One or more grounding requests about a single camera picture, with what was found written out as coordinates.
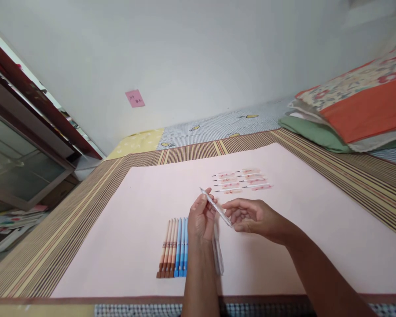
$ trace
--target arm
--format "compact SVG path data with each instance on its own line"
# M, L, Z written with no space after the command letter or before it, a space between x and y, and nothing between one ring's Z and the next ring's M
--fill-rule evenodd
M287 248L318 316L376 316L321 249L265 202L239 198L222 207L236 231L260 234Z
M220 315L213 252L215 214L204 194L197 198L189 211L188 272L182 316Z
M286 244L318 316L376 316L328 257L301 230Z
M189 243L183 316L219 316L216 269L211 241Z

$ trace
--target pink mat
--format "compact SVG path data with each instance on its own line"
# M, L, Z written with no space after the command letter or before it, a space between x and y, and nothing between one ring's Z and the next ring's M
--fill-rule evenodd
M396 234L279 144L213 158L131 168L52 298L182 296L184 278L156 279L167 220L186 217L211 175L260 168L273 188L219 194L262 199L300 226L360 293L396 294ZM293 295L304 289L286 249L219 220L220 294Z

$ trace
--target bamboo mat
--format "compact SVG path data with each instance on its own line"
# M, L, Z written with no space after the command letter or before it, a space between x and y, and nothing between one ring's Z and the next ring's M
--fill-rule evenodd
M101 163L0 263L0 299L48 298L110 197L133 166L202 159L277 142L396 232L396 165L366 154L335 154L285 129L130 154Z

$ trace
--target glass cabinet door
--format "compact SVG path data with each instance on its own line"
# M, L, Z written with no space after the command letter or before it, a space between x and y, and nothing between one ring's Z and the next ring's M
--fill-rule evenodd
M27 210L72 171L0 117L0 201Z

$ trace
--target hand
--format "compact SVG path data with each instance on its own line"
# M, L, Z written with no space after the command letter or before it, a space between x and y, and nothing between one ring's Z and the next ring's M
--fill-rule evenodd
M281 245L286 245L290 237L303 233L262 200L236 198L222 207L237 232L256 233Z
M205 191L209 194L211 192L211 188L207 188ZM215 203L217 203L217 199L214 199L213 195L210 195L210 197ZM201 194L189 210L189 240L197 237L203 238L207 241L212 241L214 236L215 216L216 210L207 201L207 197L204 194Z

